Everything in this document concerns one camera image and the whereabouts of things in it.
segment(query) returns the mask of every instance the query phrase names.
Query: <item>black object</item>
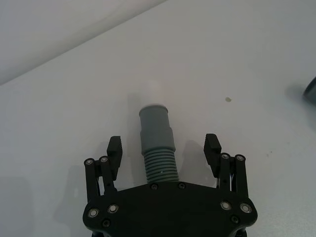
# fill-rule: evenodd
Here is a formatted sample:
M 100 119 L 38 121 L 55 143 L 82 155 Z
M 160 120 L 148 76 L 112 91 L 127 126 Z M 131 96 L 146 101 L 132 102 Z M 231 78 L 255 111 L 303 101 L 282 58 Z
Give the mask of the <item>black object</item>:
M 113 181 L 122 148 L 120 138 L 112 137 L 107 157 L 84 162 L 85 226 L 93 237 L 246 237 L 245 228 L 255 223 L 257 211 L 248 198 L 245 157 L 231 157 L 221 149 L 216 135 L 207 134 L 204 153 L 217 188 L 160 182 L 118 192 Z
M 316 105 L 316 78 L 306 87 L 303 95 L 307 100 Z

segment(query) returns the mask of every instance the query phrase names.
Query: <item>white table surface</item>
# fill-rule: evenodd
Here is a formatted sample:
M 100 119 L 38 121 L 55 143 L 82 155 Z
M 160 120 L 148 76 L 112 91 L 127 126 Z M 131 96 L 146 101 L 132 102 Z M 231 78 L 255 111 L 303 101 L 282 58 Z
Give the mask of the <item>white table surface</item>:
M 311 0 L 170 0 L 1 86 L 0 235 L 90 236 L 83 161 L 113 135 L 115 185 L 146 183 L 138 110 L 154 79 L 183 181 L 214 185 L 202 146 L 216 133 L 247 157 L 248 236 L 315 236 L 316 110 L 301 100 L 315 39 Z

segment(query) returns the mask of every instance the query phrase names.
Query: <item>white wall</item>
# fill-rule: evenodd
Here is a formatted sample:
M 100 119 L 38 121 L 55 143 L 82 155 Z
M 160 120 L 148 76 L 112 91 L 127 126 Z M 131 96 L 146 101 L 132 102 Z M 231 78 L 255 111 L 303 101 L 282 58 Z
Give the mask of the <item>white wall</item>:
M 0 0 L 0 84 L 165 0 Z

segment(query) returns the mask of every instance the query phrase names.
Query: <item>ribbed hose section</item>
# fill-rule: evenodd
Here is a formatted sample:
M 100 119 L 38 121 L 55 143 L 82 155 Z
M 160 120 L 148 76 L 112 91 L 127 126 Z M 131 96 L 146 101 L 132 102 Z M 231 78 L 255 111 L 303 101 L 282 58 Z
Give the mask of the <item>ribbed hose section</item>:
M 147 182 L 179 181 L 174 151 L 156 149 L 144 154 Z

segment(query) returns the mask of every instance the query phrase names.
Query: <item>screw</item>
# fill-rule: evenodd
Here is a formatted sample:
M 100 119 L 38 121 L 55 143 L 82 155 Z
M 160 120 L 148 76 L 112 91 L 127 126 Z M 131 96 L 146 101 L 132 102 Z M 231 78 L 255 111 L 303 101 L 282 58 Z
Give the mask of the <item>screw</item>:
M 239 223 L 239 218 L 233 215 L 233 216 L 231 217 L 231 221 L 232 221 L 233 223 L 235 223 L 235 224 L 238 224 L 238 223 Z
M 101 158 L 101 162 L 107 162 L 107 161 L 108 161 L 108 158 L 106 157 Z
M 102 223 L 102 226 L 105 228 L 109 227 L 110 225 L 111 225 L 111 222 L 109 219 L 105 219 Z
M 251 206 L 248 205 L 247 203 L 242 203 L 240 204 L 240 208 L 244 213 L 250 213 L 252 212 Z
M 116 213 L 119 209 L 119 206 L 117 206 L 116 204 L 112 204 L 109 206 L 108 208 L 108 212 L 109 213 Z
M 150 186 L 150 188 L 151 188 L 152 190 L 157 190 L 157 189 L 158 189 L 158 185 L 157 185 L 157 184 L 152 184 L 152 185 Z
M 242 157 L 242 156 L 237 156 L 236 159 L 237 159 L 237 160 L 240 160 L 240 161 L 243 161 L 243 160 L 244 160 L 244 157 Z
M 225 210 L 228 211 L 232 208 L 232 206 L 229 204 L 229 202 L 226 201 L 222 201 L 221 202 L 221 207 Z
M 228 156 L 228 155 L 226 155 L 226 154 L 222 154 L 222 158 L 223 158 L 223 159 L 228 159 L 228 158 L 229 158 L 229 156 Z
M 91 159 L 89 159 L 89 160 L 87 160 L 85 163 L 86 163 L 86 164 L 92 164 L 93 161 L 92 161 Z
M 88 212 L 88 217 L 91 217 L 91 218 L 96 217 L 98 215 L 98 213 L 99 213 L 98 209 L 91 209 Z
M 180 184 L 178 184 L 178 188 L 179 189 L 185 189 L 186 185 L 184 183 L 180 183 Z

